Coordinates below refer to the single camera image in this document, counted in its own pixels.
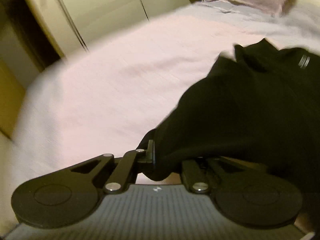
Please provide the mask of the black zip fleece jacket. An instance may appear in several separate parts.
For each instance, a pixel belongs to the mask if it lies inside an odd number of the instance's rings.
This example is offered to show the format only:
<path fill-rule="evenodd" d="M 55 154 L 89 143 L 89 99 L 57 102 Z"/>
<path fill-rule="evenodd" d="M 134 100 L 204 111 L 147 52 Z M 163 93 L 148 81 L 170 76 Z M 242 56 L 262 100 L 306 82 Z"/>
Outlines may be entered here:
<path fill-rule="evenodd" d="M 156 154 L 146 176 L 160 181 L 185 159 L 224 156 L 262 163 L 319 199 L 319 56 L 267 40 L 234 52 L 145 135 L 140 147 L 153 140 Z"/>

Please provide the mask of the pink grey bedspread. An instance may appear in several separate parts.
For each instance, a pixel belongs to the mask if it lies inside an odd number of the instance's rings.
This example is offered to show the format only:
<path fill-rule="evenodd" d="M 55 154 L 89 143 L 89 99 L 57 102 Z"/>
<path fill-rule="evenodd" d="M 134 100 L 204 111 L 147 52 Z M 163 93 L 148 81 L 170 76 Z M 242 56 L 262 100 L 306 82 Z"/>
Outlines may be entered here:
<path fill-rule="evenodd" d="M 29 86 L 1 161 L 1 234 L 17 224 L 11 195 L 26 180 L 103 153 L 123 155 L 233 46 L 268 38 L 319 52 L 319 7 L 283 16 L 226 1 L 198 2 L 107 36 L 47 68 Z"/>

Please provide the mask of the wooden door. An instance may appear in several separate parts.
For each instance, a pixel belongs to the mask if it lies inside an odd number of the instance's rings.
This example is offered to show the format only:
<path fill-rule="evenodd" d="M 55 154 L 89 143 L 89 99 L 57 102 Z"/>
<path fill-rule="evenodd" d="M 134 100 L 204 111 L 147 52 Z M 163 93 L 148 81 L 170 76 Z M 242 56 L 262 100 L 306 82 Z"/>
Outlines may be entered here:
<path fill-rule="evenodd" d="M 25 89 L 2 59 L 0 71 L 1 132 L 12 139 Z"/>

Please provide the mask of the cream wardrobe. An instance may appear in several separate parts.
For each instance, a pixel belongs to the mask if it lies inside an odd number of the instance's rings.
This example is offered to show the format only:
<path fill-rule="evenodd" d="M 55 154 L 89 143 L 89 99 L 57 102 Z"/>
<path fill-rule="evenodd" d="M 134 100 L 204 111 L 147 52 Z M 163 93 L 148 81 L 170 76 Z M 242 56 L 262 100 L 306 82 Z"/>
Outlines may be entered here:
<path fill-rule="evenodd" d="M 61 56 L 101 37 L 189 4 L 189 0 L 26 0 Z"/>

